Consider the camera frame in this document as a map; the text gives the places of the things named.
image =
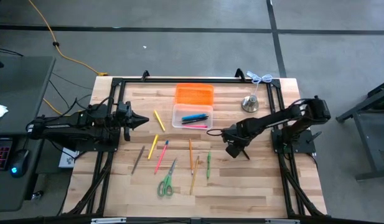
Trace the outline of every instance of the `keyboard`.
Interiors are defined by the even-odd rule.
[[[0,171],[7,168],[12,144],[12,138],[0,138]]]

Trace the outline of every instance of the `scissors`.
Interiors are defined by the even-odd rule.
[[[172,185],[171,185],[171,178],[172,178],[172,172],[175,169],[175,163],[176,162],[177,162],[177,159],[175,158],[174,162],[172,163],[171,168],[169,169],[168,174],[166,175],[164,180],[162,182],[160,182],[159,187],[157,188],[157,194],[160,197],[163,197],[164,195],[171,196],[174,193],[174,191],[172,189]]]

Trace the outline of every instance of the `orange lid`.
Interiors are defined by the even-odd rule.
[[[175,103],[212,106],[214,104],[214,86],[198,83],[177,84]]]

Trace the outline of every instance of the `desk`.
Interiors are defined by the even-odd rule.
[[[109,95],[112,77],[97,77],[91,104],[99,103]],[[254,85],[212,84],[215,87],[213,125],[227,128],[237,121],[251,116],[270,114],[265,85],[258,88],[260,108],[257,113],[246,113],[240,107],[243,97],[253,93]],[[299,99],[297,81],[281,79],[286,106]],[[176,83],[127,83],[124,100],[131,101],[135,113],[150,118],[150,122],[131,131],[131,141],[121,139],[111,168],[106,199],[105,216],[120,217],[221,217],[221,218],[281,218],[287,217],[283,186],[280,179],[278,158],[271,146],[270,130],[257,136],[246,151],[236,159],[225,151],[221,137],[208,136],[205,131],[178,129],[171,126],[172,107]],[[153,114],[159,113],[166,132],[163,133]],[[145,150],[138,168],[131,170],[142,146],[150,149],[154,135],[159,141],[151,160]],[[193,195],[189,195],[190,174],[189,138],[192,139],[194,159],[200,156],[200,164]],[[166,140],[169,140],[161,168],[154,175],[154,168]],[[211,176],[206,178],[207,153],[211,150]],[[160,198],[157,185],[168,173],[172,161],[177,158],[172,175],[174,195]],[[88,190],[95,165],[96,153],[88,152],[76,161],[63,212],[71,210]],[[319,176],[312,159],[296,154],[296,164],[302,189],[321,211],[326,212]]]
[[[53,57],[0,57],[0,104],[7,112],[0,118],[0,136],[14,138],[11,154],[22,149],[26,124],[38,114],[42,98],[55,64]],[[42,141],[29,140],[29,166],[24,176],[13,178],[9,171],[0,171],[0,212],[20,209],[31,196],[37,180],[36,163]]]

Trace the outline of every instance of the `butcher block tabletop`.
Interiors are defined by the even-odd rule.
[[[91,104],[99,103],[110,93],[113,77],[97,77]],[[287,107],[300,98],[297,80],[281,78],[281,90]],[[255,113],[244,112],[241,100],[254,93],[254,84],[213,83],[213,128],[228,128],[249,117],[270,114],[266,85],[259,85],[257,96],[259,109]],[[287,217],[283,186],[277,155],[274,154],[270,129],[252,140],[246,148],[248,160],[243,154],[236,159],[225,151],[226,144],[220,136],[209,136],[205,130],[173,128],[172,108],[176,83],[127,83],[124,101],[130,101],[136,114],[150,121],[130,131],[131,141],[120,140],[113,159],[104,216],[106,217],[205,217],[205,218],[283,218]],[[273,88],[276,109],[279,105]],[[164,132],[154,115],[161,117]],[[151,159],[148,154],[155,135],[159,135]],[[192,140],[194,162],[200,156],[194,189],[190,195],[189,139]],[[165,141],[169,145],[157,174],[157,165]],[[146,149],[131,175],[141,148]],[[207,155],[211,151],[211,173],[207,179]],[[88,152],[77,159],[63,212],[71,210],[91,185],[96,161],[95,152]],[[157,186],[168,174],[174,159],[172,196],[159,197]],[[297,172],[302,189],[323,213],[326,212],[321,183],[314,161],[306,154],[296,154]],[[101,189],[96,192],[94,210],[98,206]],[[297,211],[294,191],[291,190],[294,210]]]

